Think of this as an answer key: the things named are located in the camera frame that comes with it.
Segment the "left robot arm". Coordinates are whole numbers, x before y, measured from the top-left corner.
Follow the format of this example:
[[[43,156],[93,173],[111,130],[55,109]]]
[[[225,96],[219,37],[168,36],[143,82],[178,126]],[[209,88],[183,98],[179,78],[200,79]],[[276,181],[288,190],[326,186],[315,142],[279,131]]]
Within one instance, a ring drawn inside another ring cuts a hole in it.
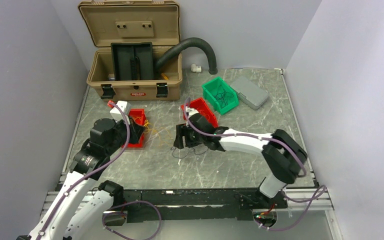
[[[112,118],[95,121],[80,151],[74,156],[65,181],[51,206],[36,227],[19,240],[78,240],[108,208],[124,203],[124,188],[110,180],[98,186],[96,196],[80,203],[110,164],[111,155],[129,144],[137,144],[144,126],[131,117],[127,122]]]

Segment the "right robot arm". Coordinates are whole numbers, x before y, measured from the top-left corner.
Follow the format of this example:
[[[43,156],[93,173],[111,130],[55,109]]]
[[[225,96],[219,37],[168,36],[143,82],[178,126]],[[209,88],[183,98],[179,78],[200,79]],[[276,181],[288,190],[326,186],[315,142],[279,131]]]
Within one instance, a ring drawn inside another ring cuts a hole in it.
[[[282,129],[273,133],[250,133],[227,126],[214,127],[203,115],[192,112],[187,114],[185,123],[176,125],[173,146],[183,149],[198,145],[205,145],[212,151],[234,151],[264,158],[270,173],[251,197],[239,195],[253,207],[274,206],[275,197],[282,188],[307,175],[304,166],[307,152]]]

